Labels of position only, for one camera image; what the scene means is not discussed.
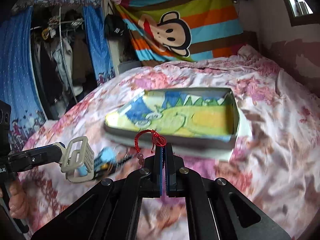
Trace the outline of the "left hand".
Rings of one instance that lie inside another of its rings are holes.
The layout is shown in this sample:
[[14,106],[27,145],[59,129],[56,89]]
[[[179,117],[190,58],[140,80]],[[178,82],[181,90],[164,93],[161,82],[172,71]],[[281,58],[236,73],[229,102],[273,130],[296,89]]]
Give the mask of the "left hand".
[[12,218],[25,219],[28,214],[29,204],[20,180],[17,178],[9,186],[9,213]]

